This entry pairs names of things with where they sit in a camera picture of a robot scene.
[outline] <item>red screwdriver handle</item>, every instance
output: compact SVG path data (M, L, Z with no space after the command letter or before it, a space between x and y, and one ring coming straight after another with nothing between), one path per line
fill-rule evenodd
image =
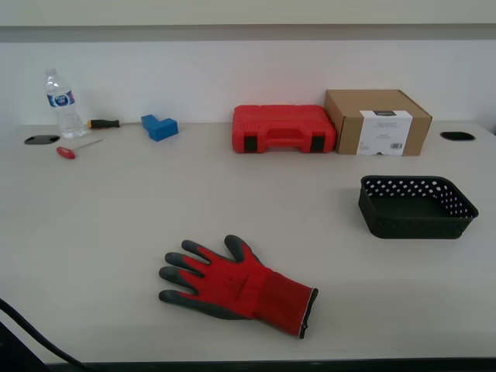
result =
M76 154L71 149L66 149L65 147L58 147L57 152L59 153L59 155L65 157L66 159L76 158Z

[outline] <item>plastic bottle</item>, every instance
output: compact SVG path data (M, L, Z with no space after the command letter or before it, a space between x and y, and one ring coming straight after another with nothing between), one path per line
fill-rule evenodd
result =
M70 139L84 136L88 128L76 112L75 100L69 84L57 75L57 70L54 68L46 69L45 75L46 96L57 117L60 134Z

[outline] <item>white label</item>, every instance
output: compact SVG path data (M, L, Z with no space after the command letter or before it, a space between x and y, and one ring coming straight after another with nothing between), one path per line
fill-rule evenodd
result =
M403 155L412 116L406 111L360 111L358 155Z

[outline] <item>black and yellow handle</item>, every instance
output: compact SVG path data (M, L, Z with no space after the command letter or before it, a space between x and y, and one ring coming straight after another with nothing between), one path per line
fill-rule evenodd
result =
M90 120L89 129L119 128L119 120Z

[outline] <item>red glove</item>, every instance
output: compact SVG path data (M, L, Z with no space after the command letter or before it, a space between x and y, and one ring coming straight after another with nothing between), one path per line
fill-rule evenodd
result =
M226 236L224 242L234 260L190 240L185 240L182 248L207 264L180 253L166 254L165 260L175 267L162 267L160 276L193 294L162 291L160 300L221 319L264 320L302 339L319 291L265 267L237 236Z

